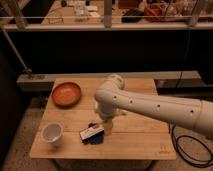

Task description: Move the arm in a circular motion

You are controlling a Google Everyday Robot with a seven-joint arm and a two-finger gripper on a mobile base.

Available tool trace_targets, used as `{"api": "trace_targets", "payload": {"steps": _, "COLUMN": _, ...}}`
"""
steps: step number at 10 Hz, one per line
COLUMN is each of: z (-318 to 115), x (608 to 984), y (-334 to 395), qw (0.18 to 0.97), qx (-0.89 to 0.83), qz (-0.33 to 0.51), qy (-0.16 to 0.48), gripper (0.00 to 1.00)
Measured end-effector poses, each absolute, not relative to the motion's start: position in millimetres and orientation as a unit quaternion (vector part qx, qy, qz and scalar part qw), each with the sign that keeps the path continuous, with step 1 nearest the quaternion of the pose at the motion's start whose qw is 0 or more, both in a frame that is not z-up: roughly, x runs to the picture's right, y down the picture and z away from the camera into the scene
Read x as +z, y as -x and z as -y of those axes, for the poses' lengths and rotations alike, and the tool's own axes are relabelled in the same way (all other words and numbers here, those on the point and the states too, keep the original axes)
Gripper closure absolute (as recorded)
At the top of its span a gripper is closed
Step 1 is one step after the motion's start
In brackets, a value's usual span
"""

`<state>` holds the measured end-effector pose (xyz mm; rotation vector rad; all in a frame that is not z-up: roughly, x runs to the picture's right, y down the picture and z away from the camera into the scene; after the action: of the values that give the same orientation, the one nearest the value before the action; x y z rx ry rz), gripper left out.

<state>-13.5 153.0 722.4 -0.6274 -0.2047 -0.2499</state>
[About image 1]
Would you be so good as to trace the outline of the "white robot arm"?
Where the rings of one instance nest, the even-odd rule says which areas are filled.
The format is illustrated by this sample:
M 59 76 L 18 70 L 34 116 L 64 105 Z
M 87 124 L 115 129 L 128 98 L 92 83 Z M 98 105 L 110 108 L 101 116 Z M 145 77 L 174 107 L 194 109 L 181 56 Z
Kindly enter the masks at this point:
M 117 109 L 171 123 L 213 138 L 213 102 L 126 91 L 124 79 L 109 75 L 96 89 L 97 113 L 112 120 Z

